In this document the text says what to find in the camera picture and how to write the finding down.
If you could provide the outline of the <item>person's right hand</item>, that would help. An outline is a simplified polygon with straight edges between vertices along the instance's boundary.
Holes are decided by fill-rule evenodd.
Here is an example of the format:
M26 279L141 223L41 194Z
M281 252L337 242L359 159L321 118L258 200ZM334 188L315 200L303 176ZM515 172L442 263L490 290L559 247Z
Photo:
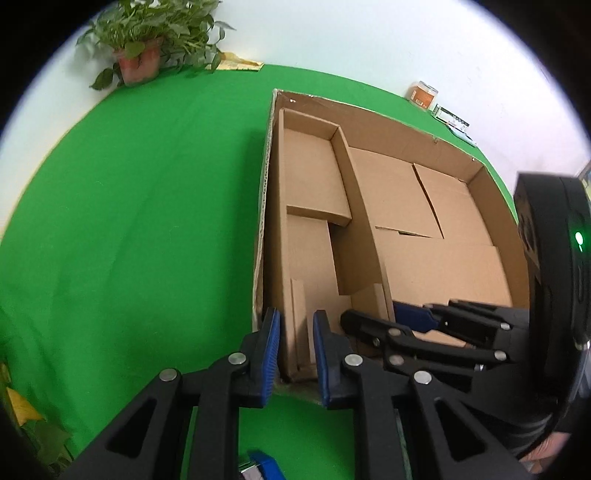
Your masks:
M540 474L553 463L569 439L569 433L553 432L520 462L528 472Z

